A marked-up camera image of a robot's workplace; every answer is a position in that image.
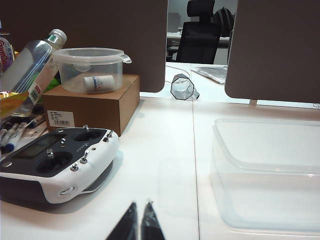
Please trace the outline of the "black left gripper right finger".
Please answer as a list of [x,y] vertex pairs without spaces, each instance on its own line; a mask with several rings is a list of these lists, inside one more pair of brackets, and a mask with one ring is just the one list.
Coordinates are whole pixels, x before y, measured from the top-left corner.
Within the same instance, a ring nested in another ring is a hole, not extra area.
[[140,226],[140,236],[142,240],[165,240],[152,201],[148,201],[145,205]]

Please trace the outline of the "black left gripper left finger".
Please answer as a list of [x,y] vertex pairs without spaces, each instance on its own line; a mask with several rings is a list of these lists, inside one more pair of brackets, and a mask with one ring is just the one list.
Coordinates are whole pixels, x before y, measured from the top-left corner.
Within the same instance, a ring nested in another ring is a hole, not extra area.
[[107,240],[137,240],[138,239],[137,204],[132,202]]

